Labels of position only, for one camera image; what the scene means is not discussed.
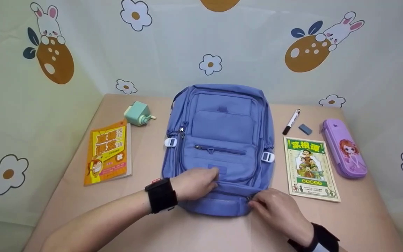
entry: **white plastic buckle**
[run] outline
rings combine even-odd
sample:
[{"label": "white plastic buckle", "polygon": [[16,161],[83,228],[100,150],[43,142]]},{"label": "white plastic buckle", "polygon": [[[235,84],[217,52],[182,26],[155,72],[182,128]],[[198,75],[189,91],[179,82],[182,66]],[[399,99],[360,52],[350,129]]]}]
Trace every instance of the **white plastic buckle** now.
[{"label": "white plastic buckle", "polygon": [[166,139],[166,140],[164,141],[164,145],[165,145],[166,147],[175,147],[175,146],[176,146],[176,143],[177,143],[177,140],[176,140],[176,138],[173,138],[173,137],[168,138],[168,139]]},{"label": "white plastic buckle", "polygon": [[261,161],[273,163],[273,161],[275,161],[275,155],[273,153],[264,152],[262,153]]}]

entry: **backpack zipper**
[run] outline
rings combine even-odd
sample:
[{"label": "backpack zipper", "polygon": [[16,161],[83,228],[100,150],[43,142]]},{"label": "backpack zipper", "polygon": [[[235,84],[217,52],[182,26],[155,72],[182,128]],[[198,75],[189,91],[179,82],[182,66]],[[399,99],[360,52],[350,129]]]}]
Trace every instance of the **backpack zipper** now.
[{"label": "backpack zipper", "polygon": [[247,199],[247,201],[250,201],[251,199],[253,199],[254,195],[249,195],[249,196],[243,196],[240,194],[236,194],[236,193],[229,193],[229,192],[222,192],[222,191],[211,191],[210,193],[217,193],[217,194],[223,194],[223,195],[228,195],[228,196],[237,196],[237,197],[242,197]]},{"label": "backpack zipper", "polygon": [[[181,155],[182,152],[182,148],[184,148],[184,126],[186,126],[187,122],[183,122],[183,126],[181,126],[178,130],[178,135],[179,135],[179,141],[177,144],[177,150],[176,150],[176,158],[175,158],[175,167],[180,168],[180,173],[183,173],[184,171],[186,171],[187,169],[184,167],[184,163],[183,163],[183,158]],[[234,182],[242,182],[242,181],[246,181],[249,180],[250,178],[252,178],[254,176],[254,174],[256,173],[256,169],[254,169],[253,175],[251,177],[247,177],[244,179],[239,179],[239,180],[235,180]]]},{"label": "backpack zipper", "polygon": [[231,153],[236,155],[246,155],[247,152],[243,150],[233,150],[228,148],[220,148],[220,147],[213,147],[208,145],[194,145],[194,148],[198,150],[207,150],[210,154],[214,153],[215,151],[222,152],[222,153]]}]

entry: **yellow book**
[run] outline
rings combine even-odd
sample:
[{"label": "yellow book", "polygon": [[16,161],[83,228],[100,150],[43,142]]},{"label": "yellow book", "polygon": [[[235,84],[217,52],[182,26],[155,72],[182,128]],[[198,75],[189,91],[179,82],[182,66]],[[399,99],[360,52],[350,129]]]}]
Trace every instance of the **yellow book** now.
[{"label": "yellow book", "polygon": [[284,137],[291,195],[340,202],[324,141]]},{"label": "yellow book", "polygon": [[90,132],[84,185],[132,174],[131,131],[127,121]]}]

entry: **backpack front pocket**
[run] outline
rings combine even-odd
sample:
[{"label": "backpack front pocket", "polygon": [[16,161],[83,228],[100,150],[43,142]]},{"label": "backpack front pocket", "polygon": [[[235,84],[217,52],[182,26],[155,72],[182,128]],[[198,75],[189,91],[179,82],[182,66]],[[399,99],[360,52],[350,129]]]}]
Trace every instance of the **backpack front pocket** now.
[{"label": "backpack front pocket", "polygon": [[197,111],[219,111],[236,115],[249,116],[252,113],[252,99],[238,95],[214,93],[197,94]]},{"label": "backpack front pocket", "polygon": [[182,150],[183,169],[216,167],[220,181],[246,183],[256,171],[253,145],[186,136]]},{"label": "backpack front pocket", "polygon": [[254,121],[250,116],[201,110],[192,121],[192,136],[228,142],[253,143]]}]

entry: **zipper pull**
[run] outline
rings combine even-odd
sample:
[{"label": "zipper pull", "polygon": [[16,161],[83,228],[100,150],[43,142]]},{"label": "zipper pull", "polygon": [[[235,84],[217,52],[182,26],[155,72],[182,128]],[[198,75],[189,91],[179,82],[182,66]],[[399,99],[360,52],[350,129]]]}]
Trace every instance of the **zipper pull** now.
[{"label": "zipper pull", "polygon": [[254,194],[251,194],[250,196],[247,196],[247,201],[251,201],[256,194],[257,193],[254,193]]},{"label": "zipper pull", "polygon": [[181,127],[179,129],[179,132],[181,133],[181,138],[184,138],[184,128],[183,127]]}]

